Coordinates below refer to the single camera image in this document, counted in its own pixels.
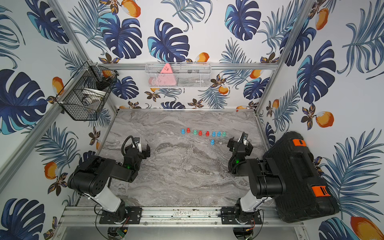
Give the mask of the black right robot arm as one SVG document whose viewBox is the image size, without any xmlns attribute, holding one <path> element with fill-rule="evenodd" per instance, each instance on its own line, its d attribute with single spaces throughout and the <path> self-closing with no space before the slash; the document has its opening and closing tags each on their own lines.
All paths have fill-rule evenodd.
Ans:
<svg viewBox="0 0 384 240">
<path fill-rule="evenodd" d="M 242 225 L 255 224 L 259 218 L 258 207 L 270 199 L 282 195 L 286 184 L 272 158 L 249 159 L 253 145 L 247 134 L 238 140 L 230 138 L 227 147 L 232 152 L 228 172 L 236 177 L 248 177 L 250 190 L 237 200 L 234 207 L 235 220 Z"/>
</svg>

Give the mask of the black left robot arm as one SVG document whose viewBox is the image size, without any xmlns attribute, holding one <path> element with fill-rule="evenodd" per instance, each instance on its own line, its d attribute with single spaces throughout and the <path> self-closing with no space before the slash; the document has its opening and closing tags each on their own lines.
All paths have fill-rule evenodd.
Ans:
<svg viewBox="0 0 384 240">
<path fill-rule="evenodd" d="M 144 150 L 133 145 L 126 147 L 122 164 L 93 155 L 75 169 L 68 180 L 68 187 L 99 204 L 108 223 L 123 224 L 128 219 L 126 205 L 109 189 L 109 180 L 132 183 L 138 176 L 142 160 L 150 156 L 149 145 Z"/>
</svg>

